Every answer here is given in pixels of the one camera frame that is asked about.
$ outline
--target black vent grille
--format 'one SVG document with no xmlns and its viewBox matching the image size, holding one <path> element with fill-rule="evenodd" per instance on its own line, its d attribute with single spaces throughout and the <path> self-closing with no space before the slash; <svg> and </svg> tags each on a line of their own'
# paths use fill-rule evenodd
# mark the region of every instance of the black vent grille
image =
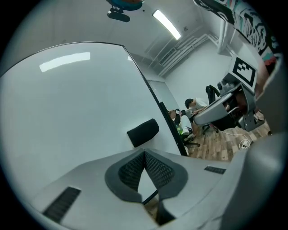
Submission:
<svg viewBox="0 0 288 230">
<path fill-rule="evenodd" d="M 218 173 L 218 174 L 224 174 L 226 171 L 226 169 L 224 168 L 216 168 L 212 166 L 207 166 L 206 168 L 204 168 L 204 170 L 210 171 L 212 173 Z"/>
<path fill-rule="evenodd" d="M 81 190 L 68 187 L 50 204 L 43 215 L 59 223 L 80 193 Z"/>
<path fill-rule="evenodd" d="M 173 54 L 175 53 L 176 49 L 172 48 L 159 62 L 159 64 L 162 66 L 166 61 L 167 59 Z"/>
</svg>

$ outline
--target ceiling-mounted camera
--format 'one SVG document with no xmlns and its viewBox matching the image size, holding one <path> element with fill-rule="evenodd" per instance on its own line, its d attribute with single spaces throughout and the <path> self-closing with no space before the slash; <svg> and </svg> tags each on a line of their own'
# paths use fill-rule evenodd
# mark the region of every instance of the ceiling-mounted camera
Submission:
<svg viewBox="0 0 288 230">
<path fill-rule="evenodd" d="M 130 17 L 124 14 L 124 10 L 134 11 L 142 7 L 142 0 L 106 0 L 111 4 L 107 16 L 122 22 L 129 22 Z"/>
</svg>

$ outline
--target wooden floor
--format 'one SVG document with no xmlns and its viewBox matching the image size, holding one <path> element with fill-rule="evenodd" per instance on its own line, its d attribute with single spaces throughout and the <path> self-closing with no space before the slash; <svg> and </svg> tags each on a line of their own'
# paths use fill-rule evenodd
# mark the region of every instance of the wooden floor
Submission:
<svg viewBox="0 0 288 230">
<path fill-rule="evenodd" d="M 270 131 L 265 122 L 262 126 L 247 132 L 241 128 L 230 128 L 225 133 L 244 134 L 248 140 L 257 141 L 259 138 L 267 136 Z M 189 156 L 199 159 L 231 161 L 234 154 L 239 150 L 239 143 L 245 139 L 244 136 L 231 136 L 222 133 L 216 133 L 213 128 L 208 129 L 203 135 L 202 127 L 199 127 L 197 136 L 193 142 L 199 143 L 200 147 L 187 145 Z"/>
<path fill-rule="evenodd" d="M 158 199 L 156 199 L 155 197 L 144 205 L 146 211 L 154 220 L 156 220 L 158 205 Z"/>
</svg>

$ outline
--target black foam pad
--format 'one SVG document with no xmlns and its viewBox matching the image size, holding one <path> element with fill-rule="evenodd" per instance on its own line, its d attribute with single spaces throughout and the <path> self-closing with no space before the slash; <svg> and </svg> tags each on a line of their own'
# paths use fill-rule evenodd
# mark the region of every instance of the black foam pad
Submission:
<svg viewBox="0 0 288 230">
<path fill-rule="evenodd" d="M 134 147 L 138 147 L 151 140 L 159 132 L 155 119 L 148 120 L 127 132 Z"/>
</svg>

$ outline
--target white wire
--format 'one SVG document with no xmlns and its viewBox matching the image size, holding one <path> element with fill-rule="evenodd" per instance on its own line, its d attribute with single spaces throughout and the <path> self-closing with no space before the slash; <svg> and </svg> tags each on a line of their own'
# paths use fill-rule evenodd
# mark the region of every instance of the white wire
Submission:
<svg viewBox="0 0 288 230">
<path fill-rule="evenodd" d="M 225 133 L 225 134 L 227 134 L 227 135 L 231 135 L 231 136 L 244 136 L 245 137 L 245 139 L 243 139 L 240 143 L 239 143 L 239 149 L 245 149 L 245 147 L 244 148 L 242 148 L 241 147 L 241 143 L 243 142 L 243 141 L 247 141 L 248 143 L 247 143 L 247 148 L 249 148 L 250 147 L 250 144 L 251 144 L 251 141 L 250 140 L 248 140 L 248 138 L 247 138 L 247 136 L 245 136 L 244 134 L 230 134 L 230 133 Z"/>
</svg>

